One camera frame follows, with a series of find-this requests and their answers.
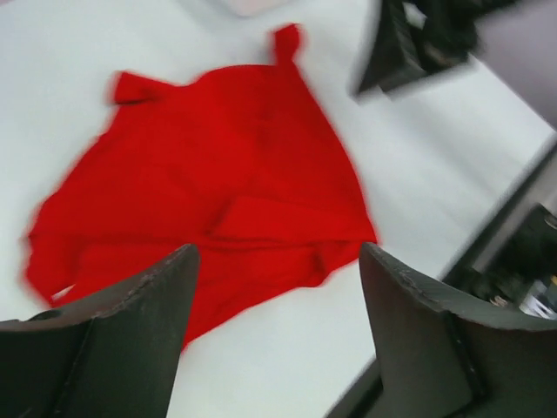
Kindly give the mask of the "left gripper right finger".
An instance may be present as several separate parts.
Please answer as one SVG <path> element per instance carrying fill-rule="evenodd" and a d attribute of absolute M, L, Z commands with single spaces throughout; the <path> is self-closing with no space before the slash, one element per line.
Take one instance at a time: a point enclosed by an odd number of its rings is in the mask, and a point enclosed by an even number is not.
<path fill-rule="evenodd" d="M 555 416 L 554 321 L 493 306 L 373 244 L 359 269 L 389 416 Z"/>

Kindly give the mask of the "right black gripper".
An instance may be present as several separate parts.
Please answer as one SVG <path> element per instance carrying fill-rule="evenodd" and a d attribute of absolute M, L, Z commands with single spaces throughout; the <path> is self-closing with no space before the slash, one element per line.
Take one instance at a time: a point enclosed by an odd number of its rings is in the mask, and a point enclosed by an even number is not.
<path fill-rule="evenodd" d="M 354 97 L 395 91 L 465 64 L 479 44 L 475 21 L 483 1 L 384 1 L 382 22 Z"/>

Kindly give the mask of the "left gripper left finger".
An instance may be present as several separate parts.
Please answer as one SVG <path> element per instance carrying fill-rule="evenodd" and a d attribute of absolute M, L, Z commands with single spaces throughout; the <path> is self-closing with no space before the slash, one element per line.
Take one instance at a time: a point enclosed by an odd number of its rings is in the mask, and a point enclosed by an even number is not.
<path fill-rule="evenodd" d="M 166 416 L 199 265 L 182 246 L 81 300 L 3 321 L 2 416 Z"/>

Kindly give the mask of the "red t shirt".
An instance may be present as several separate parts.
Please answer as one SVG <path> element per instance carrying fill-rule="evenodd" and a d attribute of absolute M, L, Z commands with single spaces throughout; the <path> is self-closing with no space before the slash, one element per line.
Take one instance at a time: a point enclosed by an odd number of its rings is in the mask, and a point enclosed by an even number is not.
<path fill-rule="evenodd" d="M 185 85 L 119 74 L 110 126 L 29 231 L 28 284 L 58 307 L 193 244 L 192 341 L 355 261 L 377 235 L 352 162 L 297 66 L 302 43 L 289 24 L 272 33 L 269 64 Z"/>

